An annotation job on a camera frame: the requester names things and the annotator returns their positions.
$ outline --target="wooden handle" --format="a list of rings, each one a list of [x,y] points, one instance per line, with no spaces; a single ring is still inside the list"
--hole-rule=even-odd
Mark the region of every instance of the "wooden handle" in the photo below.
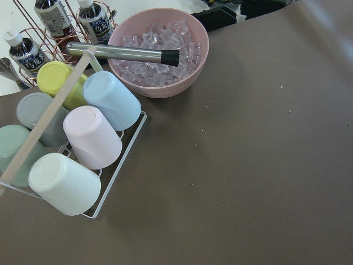
[[[88,50],[95,54],[97,49],[91,45]],[[43,116],[37,122],[37,124],[32,129],[25,143],[23,143],[22,147],[16,155],[11,160],[9,166],[6,168],[4,173],[2,174],[0,180],[6,183],[11,183],[13,178],[15,177],[18,169],[24,163],[29,153],[32,151],[35,144],[38,142],[39,138],[42,136],[43,132],[60,109],[60,106],[66,99],[67,95],[72,90],[73,86],[76,84],[83,71],[86,69],[87,65],[91,61],[91,57],[89,54],[83,54],[81,59],[78,61],[76,67],[73,69],[69,77],[66,79],[66,82],[61,87],[59,92],[56,94],[53,101],[48,106],[47,110],[43,113]],[[0,185],[0,196],[4,194],[5,186]]]

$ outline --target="cup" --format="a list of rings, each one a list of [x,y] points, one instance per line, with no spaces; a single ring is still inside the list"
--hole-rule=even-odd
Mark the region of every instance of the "cup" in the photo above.
[[[91,208],[101,187],[97,174],[61,153],[49,153],[38,159],[28,181],[38,195],[71,216]]]
[[[63,62],[51,61],[44,64],[37,75],[37,84],[39,89],[54,97],[60,88],[66,82],[66,79],[71,74],[73,69]],[[87,105],[86,100],[83,98],[82,89],[83,83],[86,81],[87,76],[82,74],[76,82],[69,95],[66,97],[62,105],[72,110],[76,107]]]
[[[28,94],[17,105],[18,120],[23,126],[33,129],[52,101],[53,98],[45,93]],[[56,147],[68,142],[62,127],[67,114],[68,111],[61,106],[40,137],[44,146]]]
[[[10,164],[12,158],[26,141],[30,132],[21,125],[7,125],[0,128],[0,171],[4,172]],[[48,150],[37,142],[32,151],[29,153],[25,162],[21,165],[11,184],[19,187],[28,186],[28,174],[31,166],[40,157],[47,154]]]
[[[138,99],[111,72],[100,71],[88,77],[83,97],[103,113],[115,131],[129,128],[141,113]]]
[[[102,112],[82,106],[69,112],[63,128],[79,162],[90,169],[111,165],[120,155],[122,143]]]

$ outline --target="yellow cup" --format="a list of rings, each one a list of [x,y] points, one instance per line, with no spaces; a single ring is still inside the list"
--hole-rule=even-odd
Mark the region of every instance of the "yellow cup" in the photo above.
[[[59,61],[52,61],[44,64],[37,75],[39,89],[43,93],[54,97],[64,85],[72,71],[73,68]],[[83,97],[82,91],[83,84],[86,80],[87,76],[82,74],[62,104],[66,109],[72,110],[80,106],[88,105]]]

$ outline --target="mint green cup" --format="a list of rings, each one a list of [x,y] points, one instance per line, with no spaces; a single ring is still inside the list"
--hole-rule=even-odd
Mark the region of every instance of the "mint green cup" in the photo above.
[[[21,148],[29,136],[30,131],[21,125],[7,125],[0,128],[0,171],[3,173],[10,164],[12,158]],[[18,187],[26,187],[28,183],[28,175],[32,165],[48,150],[37,142],[27,159],[18,170],[11,184]]]

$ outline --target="stainless steel muddler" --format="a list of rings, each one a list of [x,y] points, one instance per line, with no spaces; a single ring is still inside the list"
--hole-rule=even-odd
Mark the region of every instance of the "stainless steel muddler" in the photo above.
[[[97,52],[95,53],[95,57],[97,58],[156,62],[172,66],[178,66],[179,64],[179,50],[160,51],[71,41],[66,45],[66,51],[73,56],[82,56],[83,50],[86,50],[90,45],[96,47]]]
[[[13,68],[13,65],[11,64],[9,58],[4,57],[0,59],[0,76],[6,77],[16,82],[17,86],[21,90],[25,90],[32,87],[29,83],[22,81],[18,77],[16,70]]]

